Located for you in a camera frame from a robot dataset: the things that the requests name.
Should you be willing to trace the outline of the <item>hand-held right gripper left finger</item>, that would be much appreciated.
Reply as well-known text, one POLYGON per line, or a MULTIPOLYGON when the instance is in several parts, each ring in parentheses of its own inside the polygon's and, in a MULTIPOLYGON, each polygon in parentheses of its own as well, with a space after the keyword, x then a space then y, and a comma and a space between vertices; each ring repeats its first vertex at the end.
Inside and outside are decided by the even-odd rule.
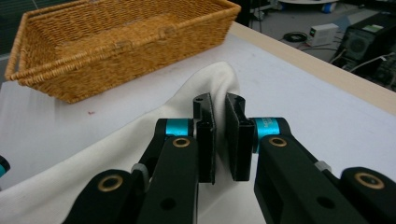
POLYGON ((216 135, 214 108, 211 94, 203 93, 192 100, 191 119, 158 119, 155 132, 164 139, 173 136, 190 136, 198 144, 199 182, 215 183, 216 135))

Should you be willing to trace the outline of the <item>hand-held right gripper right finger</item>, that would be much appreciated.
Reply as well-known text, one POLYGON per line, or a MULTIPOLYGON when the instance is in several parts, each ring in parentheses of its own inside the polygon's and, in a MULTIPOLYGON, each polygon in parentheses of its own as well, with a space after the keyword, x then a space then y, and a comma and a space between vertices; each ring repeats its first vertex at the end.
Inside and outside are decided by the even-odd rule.
POLYGON ((234 181, 249 181, 251 158, 260 151, 260 141, 272 134, 290 134, 284 118, 248 118, 246 100, 234 93, 225 96, 226 130, 229 165, 234 181))

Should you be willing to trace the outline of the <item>white printed tank top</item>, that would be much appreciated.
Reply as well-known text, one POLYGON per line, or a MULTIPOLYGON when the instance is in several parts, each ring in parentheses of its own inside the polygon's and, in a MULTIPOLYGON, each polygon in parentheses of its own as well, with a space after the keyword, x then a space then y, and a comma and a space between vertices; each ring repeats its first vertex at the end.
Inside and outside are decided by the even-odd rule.
POLYGON ((107 169, 130 170, 159 118, 188 118, 192 100, 249 94, 257 77, 233 63, 177 63, 69 105, 6 82, 0 88, 0 224, 61 224, 81 190, 107 169))

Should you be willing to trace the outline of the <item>wicker basket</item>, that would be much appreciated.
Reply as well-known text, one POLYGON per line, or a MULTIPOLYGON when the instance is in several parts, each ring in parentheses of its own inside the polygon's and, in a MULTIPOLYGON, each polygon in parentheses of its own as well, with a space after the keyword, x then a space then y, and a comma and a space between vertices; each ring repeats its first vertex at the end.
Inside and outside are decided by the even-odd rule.
POLYGON ((75 102, 220 45, 228 0, 77 0, 26 12, 5 77, 75 102))

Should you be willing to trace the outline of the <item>small white box device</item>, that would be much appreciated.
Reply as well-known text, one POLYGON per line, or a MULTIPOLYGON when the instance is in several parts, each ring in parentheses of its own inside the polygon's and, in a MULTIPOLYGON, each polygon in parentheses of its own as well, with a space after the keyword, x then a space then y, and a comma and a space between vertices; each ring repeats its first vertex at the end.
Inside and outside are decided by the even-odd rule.
POLYGON ((306 43, 310 47, 331 44, 338 29, 339 27, 333 23, 312 26, 308 33, 306 43))

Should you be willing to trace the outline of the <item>round white table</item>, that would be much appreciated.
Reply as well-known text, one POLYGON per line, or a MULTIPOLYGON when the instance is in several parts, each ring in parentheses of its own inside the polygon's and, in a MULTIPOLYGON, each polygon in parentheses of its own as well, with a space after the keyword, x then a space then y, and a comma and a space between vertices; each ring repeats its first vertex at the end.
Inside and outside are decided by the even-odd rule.
POLYGON ((278 4, 284 7, 286 4, 294 5, 321 5, 321 11, 323 13, 332 13, 339 0, 277 0, 278 4))

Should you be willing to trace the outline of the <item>black computer tower green label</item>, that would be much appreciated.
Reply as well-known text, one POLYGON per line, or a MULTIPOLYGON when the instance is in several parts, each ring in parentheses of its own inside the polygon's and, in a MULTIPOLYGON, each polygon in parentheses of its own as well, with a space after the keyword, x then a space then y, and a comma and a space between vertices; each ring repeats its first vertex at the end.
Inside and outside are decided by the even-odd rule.
POLYGON ((396 14, 380 12, 347 27, 332 62, 359 76, 372 75, 396 42, 396 14))

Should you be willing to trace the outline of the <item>black metal post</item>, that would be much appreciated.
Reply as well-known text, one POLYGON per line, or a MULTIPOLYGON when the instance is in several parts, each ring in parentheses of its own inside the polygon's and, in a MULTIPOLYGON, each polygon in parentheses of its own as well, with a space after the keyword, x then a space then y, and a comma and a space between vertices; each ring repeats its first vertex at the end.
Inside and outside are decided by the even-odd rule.
POLYGON ((242 25, 249 26, 251 0, 239 0, 241 11, 238 15, 238 22, 242 25))

